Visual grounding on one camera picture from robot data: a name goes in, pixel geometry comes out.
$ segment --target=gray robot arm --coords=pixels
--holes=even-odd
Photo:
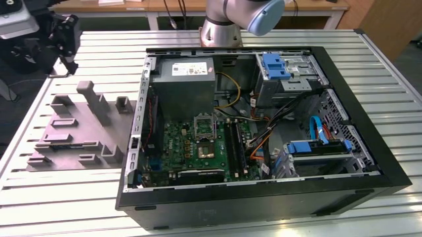
[[[257,36],[274,29],[285,12],[285,0],[207,0],[202,45],[235,47],[241,27]]]

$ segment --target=yellow wire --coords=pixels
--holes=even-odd
[[[235,83],[235,85],[238,87],[238,97],[237,97],[237,99],[229,105],[215,106],[214,107],[217,109],[222,109],[222,108],[227,108],[227,107],[233,106],[239,101],[239,99],[241,99],[241,86],[239,86],[238,82],[235,81],[235,79],[230,75],[227,75],[226,73],[217,72],[215,74],[222,74],[229,79],[231,79],[233,83]]]

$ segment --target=blue plastic latch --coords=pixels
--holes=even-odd
[[[264,54],[264,67],[268,70],[270,80],[290,79],[292,75],[286,71],[286,62],[280,57],[280,54]]]
[[[297,152],[296,146],[292,143],[288,144],[288,150],[289,150],[289,154],[294,154]]]
[[[344,143],[345,143],[345,147],[346,147],[348,151],[350,152],[353,149],[352,142],[349,140],[345,140]]]
[[[294,142],[297,152],[312,152],[312,146],[309,142]]]

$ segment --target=label sticker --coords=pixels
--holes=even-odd
[[[266,174],[270,174],[270,168],[265,163],[262,164],[262,170]]]
[[[252,98],[252,107],[256,108],[257,106],[257,99]]]
[[[194,76],[207,75],[207,63],[175,63],[173,64],[171,75],[173,76]]]
[[[127,11],[143,11],[146,9],[143,7],[129,7],[126,10]]]

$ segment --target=wire bundle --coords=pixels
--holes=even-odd
[[[297,105],[301,103],[301,101],[308,98],[312,95],[321,94],[324,92],[325,88],[316,89],[309,92],[304,92],[301,95],[297,96],[286,105],[284,105],[278,111],[276,112],[273,118],[266,124],[266,130],[250,141],[250,143],[257,142],[258,140],[264,139],[262,142],[258,144],[253,154],[252,159],[264,159],[256,156],[256,153],[260,149],[260,147],[265,144],[266,140],[272,136],[272,132],[278,124],[278,122],[284,119],[286,115],[289,115],[297,108]]]

